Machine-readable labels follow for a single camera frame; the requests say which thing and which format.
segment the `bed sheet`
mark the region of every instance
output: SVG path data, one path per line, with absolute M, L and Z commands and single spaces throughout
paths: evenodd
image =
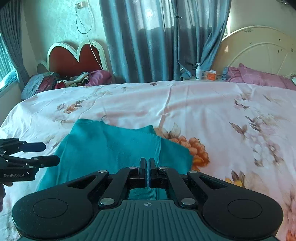
M 295 91 L 243 83 L 65 88 L 16 105 L 0 128 L 0 138 L 44 142 L 42 153 L 17 154 L 31 158 L 53 154 L 79 118 L 130 129 L 153 125 L 158 135 L 190 150 L 192 168 L 275 199 L 284 211 L 277 237 L 290 241 L 296 232 L 295 103 Z M 35 181 L 6 188 L 0 240 L 19 238 L 11 209 L 36 191 L 44 173 L 41 169 Z

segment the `gray curtain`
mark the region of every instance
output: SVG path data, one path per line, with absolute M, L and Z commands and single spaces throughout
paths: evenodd
M 116 83 L 180 79 L 175 1 L 99 3 Z
M 11 0 L 0 10 L 0 33 L 23 90 L 29 75 L 22 60 L 21 6 L 21 0 Z
M 13 66 L 11 65 L 8 58 L 9 57 L 5 51 L 5 47 L 0 41 L 0 81 L 13 69 Z
M 209 70 L 223 38 L 231 0 L 178 0 L 179 64 L 191 77 Z

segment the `power cord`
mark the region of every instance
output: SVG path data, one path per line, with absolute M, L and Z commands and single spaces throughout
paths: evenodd
M 87 6 L 88 6 L 89 13 L 91 14 L 91 18 L 92 18 L 90 29 L 89 29 L 88 31 L 86 31 L 86 28 L 85 28 L 84 24 L 81 22 L 81 19 L 80 19 L 79 15 L 77 14 L 77 9 L 76 9 L 76 27 L 77 27 L 77 30 L 78 30 L 79 33 L 81 33 L 81 34 L 86 34 L 87 39 L 88 39 L 88 41 L 89 41 L 89 47 L 91 48 L 91 51 L 92 51 L 92 53 L 93 53 L 93 55 L 94 55 L 94 57 L 95 57 L 97 63 L 99 64 L 99 66 L 100 66 L 101 69 L 103 70 L 103 67 L 102 67 L 101 64 L 99 63 L 98 59 L 96 58 L 96 55 L 95 55 L 94 51 L 92 50 L 92 47 L 91 47 L 91 41 L 89 40 L 89 36 L 88 36 L 88 33 L 91 31 L 91 29 L 92 29 L 92 27 L 93 27 L 93 23 L 94 23 L 94 16 L 93 16 L 93 14 L 92 14 L 92 12 L 91 12 L 91 10 L 90 10 L 90 8 L 89 8 L 89 0 L 87 0 Z M 78 28 L 78 24 L 77 24 L 77 17 L 78 17 L 78 19 L 79 19 L 81 25 L 84 27 L 85 33 L 81 32 L 81 31 L 79 30 L 79 28 Z

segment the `silver bolt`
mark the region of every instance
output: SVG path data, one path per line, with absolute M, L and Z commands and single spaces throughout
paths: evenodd
M 113 203 L 115 203 L 114 199 L 113 198 L 109 198 L 109 197 L 106 197 L 106 198 L 103 198 L 101 201 L 100 201 L 101 204 L 103 205 L 111 205 Z
M 184 205 L 193 205 L 195 203 L 195 200 L 193 198 L 183 198 L 181 200 L 181 202 L 184 204 Z

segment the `folded teal shirt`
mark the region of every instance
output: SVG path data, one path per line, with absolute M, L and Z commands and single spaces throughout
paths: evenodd
M 138 167 L 142 157 L 154 158 L 156 166 L 172 167 L 180 174 L 186 174 L 192 164 L 187 148 L 157 136 L 153 126 L 130 130 L 86 119 L 76 121 L 55 154 L 60 163 L 46 170 L 39 190 L 102 169 L 112 174 L 124 167 Z M 161 189 L 136 188 L 131 190 L 129 199 L 166 199 L 166 193 Z

